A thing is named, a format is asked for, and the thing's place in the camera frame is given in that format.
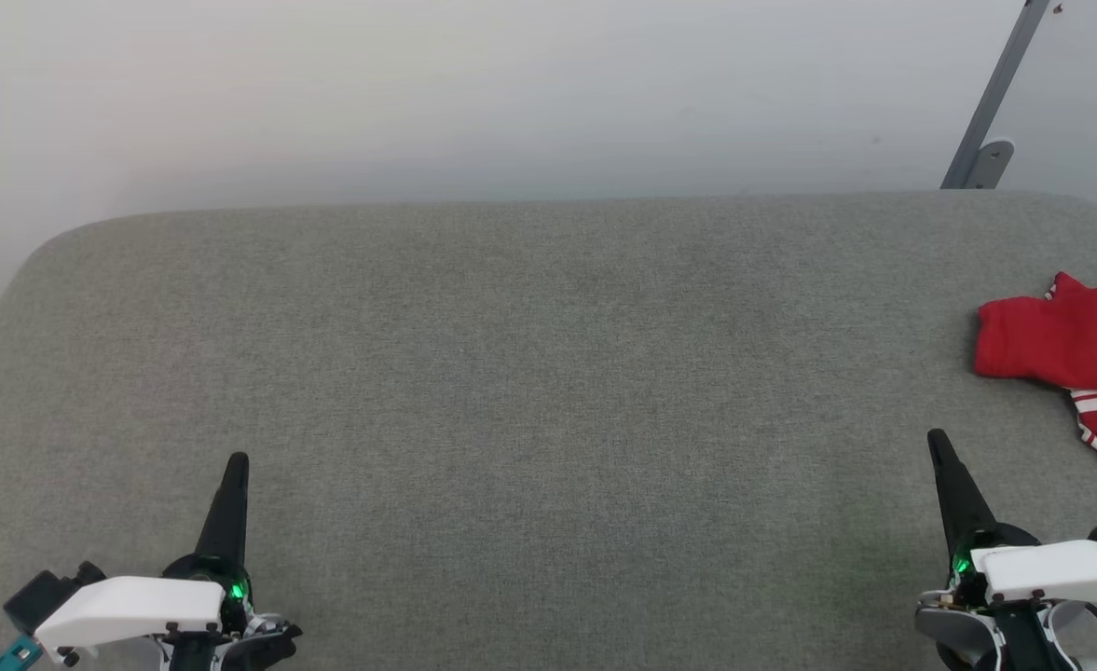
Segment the fabric cushion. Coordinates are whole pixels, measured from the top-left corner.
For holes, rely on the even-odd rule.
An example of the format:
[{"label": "fabric cushion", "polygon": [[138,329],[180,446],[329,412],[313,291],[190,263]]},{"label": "fabric cushion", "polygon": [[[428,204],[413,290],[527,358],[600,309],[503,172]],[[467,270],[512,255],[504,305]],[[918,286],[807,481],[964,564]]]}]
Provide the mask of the fabric cushion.
[{"label": "fabric cushion", "polygon": [[1056,271],[1097,284],[1097,207],[1004,192],[87,226],[0,302],[0,606],[156,575],[246,451],[280,668],[937,668],[928,429],[1004,521],[1097,523],[1066,396],[970,371]]}]

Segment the gray fabric surface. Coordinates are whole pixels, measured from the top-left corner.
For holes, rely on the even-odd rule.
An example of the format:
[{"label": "gray fabric surface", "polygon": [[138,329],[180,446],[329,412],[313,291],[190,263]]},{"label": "gray fabric surface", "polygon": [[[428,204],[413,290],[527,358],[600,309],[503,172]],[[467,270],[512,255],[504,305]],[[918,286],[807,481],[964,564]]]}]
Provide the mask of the gray fabric surface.
[{"label": "gray fabric surface", "polygon": [[980,303],[1063,269],[1097,207],[1003,192],[83,227],[0,303],[0,606],[156,575],[247,451],[281,668],[938,668],[926,430],[1005,521],[1097,523],[1066,399],[970,373]]}]

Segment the gray metal bar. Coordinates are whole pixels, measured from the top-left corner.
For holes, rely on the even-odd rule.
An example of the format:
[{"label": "gray metal bar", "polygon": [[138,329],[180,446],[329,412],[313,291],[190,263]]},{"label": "gray metal bar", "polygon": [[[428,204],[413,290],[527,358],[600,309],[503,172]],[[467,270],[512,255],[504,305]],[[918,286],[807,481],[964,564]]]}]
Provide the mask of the gray metal bar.
[{"label": "gray metal bar", "polygon": [[958,151],[953,153],[950,170],[946,171],[946,179],[941,180],[941,189],[965,186],[966,178],[970,177],[970,171],[974,169],[975,160],[979,158],[979,148],[987,138],[992,121],[995,120],[995,112],[999,111],[999,103],[1004,102],[1004,94],[1013,83],[1016,68],[1020,66],[1020,59],[1029,49],[1032,34],[1037,33],[1041,16],[1045,15],[1045,10],[1049,8],[1050,0],[1026,0],[1020,16],[1016,19],[1016,25],[1013,25],[1013,33],[1008,35],[1007,44],[1004,44],[1004,53],[995,62],[995,70],[987,81],[987,89],[983,90],[979,106],[970,118],[970,126],[966,127],[962,141],[958,144]]}]

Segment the red garment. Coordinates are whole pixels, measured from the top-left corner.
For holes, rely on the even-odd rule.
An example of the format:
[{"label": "red garment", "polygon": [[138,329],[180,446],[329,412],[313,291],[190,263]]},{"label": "red garment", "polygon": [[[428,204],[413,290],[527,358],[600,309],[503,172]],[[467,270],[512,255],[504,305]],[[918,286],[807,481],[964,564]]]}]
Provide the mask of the red garment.
[{"label": "red garment", "polygon": [[1082,442],[1097,450],[1097,288],[1060,272],[1045,300],[991,302],[979,318],[976,373],[1068,388]]}]

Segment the white wall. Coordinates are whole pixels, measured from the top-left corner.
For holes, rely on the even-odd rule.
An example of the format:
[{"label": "white wall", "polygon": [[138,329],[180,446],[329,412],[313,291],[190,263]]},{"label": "white wall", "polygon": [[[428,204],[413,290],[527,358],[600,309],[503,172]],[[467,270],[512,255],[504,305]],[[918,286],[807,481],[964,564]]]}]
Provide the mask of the white wall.
[{"label": "white wall", "polygon": [[995,137],[1016,145],[1000,189],[1097,203],[1097,0],[1051,0],[992,123]]},{"label": "white wall", "polygon": [[0,292],[154,209],[935,189],[1021,4],[0,1]]}]

